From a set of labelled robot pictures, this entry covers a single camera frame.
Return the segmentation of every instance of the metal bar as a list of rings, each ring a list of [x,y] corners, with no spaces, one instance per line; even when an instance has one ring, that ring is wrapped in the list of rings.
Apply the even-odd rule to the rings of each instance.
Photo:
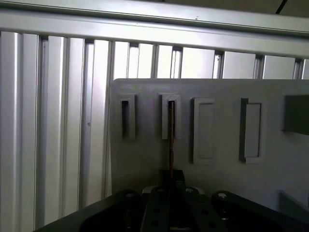
[[[89,180],[93,58],[94,44],[87,43],[84,74],[83,147],[80,162],[79,209],[86,206],[87,185]]]
[[[105,195],[105,166],[107,150],[108,87],[110,83],[110,44],[95,40],[91,107],[89,179],[86,205]]]
[[[39,46],[39,36],[23,35],[21,232],[35,229]]]
[[[67,59],[66,39],[50,36],[48,40],[45,225],[61,218],[63,212],[65,67]]]
[[[68,100],[65,150],[64,210],[66,216],[78,209],[81,127],[84,89],[84,40],[69,39]]]
[[[20,230],[21,35],[1,32],[0,231]]]
[[[172,64],[171,64],[171,78],[180,78],[182,69],[183,51],[180,49],[173,49]]]
[[[166,23],[192,24],[204,27],[250,29],[259,32],[277,32],[282,34],[309,33],[309,19],[270,14],[257,14],[239,11],[217,10],[193,6],[181,6],[168,3],[140,1],[62,1],[62,0],[6,0],[3,6],[30,8],[55,13],[74,13],[100,15],[123,19],[164,21]]]
[[[44,225],[46,139],[47,139],[47,94],[48,94],[48,46],[46,38],[40,38],[40,78],[38,101],[38,154],[35,183],[35,229]]]
[[[183,47],[200,47],[215,50],[258,53],[285,57],[308,58],[309,42],[306,40],[272,40],[270,38],[253,38],[215,34],[206,31],[192,31],[184,27],[180,30],[168,29],[159,25],[136,26],[102,22],[88,22],[10,13],[0,14],[0,29],[8,31],[27,31],[28,33],[66,35],[80,38],[111,38],[119,40],[136,40],[145,43],[173,44]]]
[[[302,79],[309,79],[309,59],[304,60],[303,70],[302,70]]]

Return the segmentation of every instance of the gray bracket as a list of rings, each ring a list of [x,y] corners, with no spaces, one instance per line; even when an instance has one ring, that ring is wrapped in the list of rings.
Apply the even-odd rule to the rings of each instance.
[[[309,95],[287,95],[284,98],[283,131],[309,135]]]
[[[169,102],[175,102],[175,139],[181,139],[181,97],[175,93],[158,93],[162,98],[162,139],[169,138]]]
[[[193,164],[209,164],[212,158],[212,126],[214,120],[214,99],[194,99],[194,144]]]
[[[239,160],[262,161],[266,140],[267,105],[264,99],[242,98],[240,107]]]

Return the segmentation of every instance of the bolt head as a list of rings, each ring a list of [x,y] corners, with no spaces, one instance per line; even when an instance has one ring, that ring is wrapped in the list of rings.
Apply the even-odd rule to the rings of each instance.
[[[227,197],[227,195],[226,195],[225,193],[219,193],[219,194],[218,194],[218,197],[221,197],[221,198],[223,198],[223,199],[224,199],[224,198],[226,198],[226,197]]]
[[[186,188],[185,191],[191,193],[191,192],[193,192],[193,189],[192,188]]]

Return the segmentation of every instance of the rectangular slot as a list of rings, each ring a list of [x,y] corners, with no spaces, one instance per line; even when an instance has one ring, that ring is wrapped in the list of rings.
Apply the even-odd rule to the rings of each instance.
[[[129,133],[129,102],[122,101],[121,102],[122,108],[122,137],[126,138]]]
[[[212,158],[214,99],[194,99],[193,164],[209,164]]]
[[[240,52],[225,52],[223,79],[253,79],[255,55]]]
[[[169,138],[169,109],[174,104],[174,137],[181,138],[181,98],[179,94],[159,94],[162,98],[162,139]]]
[[[117,133],[120,139],[135,139],[135,94],[120,94],[117,103]]]
[[[169,133],[170,136],[175,136],[175,101],[169,101]]]
[[[214,62],[213,62],[213,79],[222,78],[223,72],[223,60],[224,60],[224,52],[215,51]]]

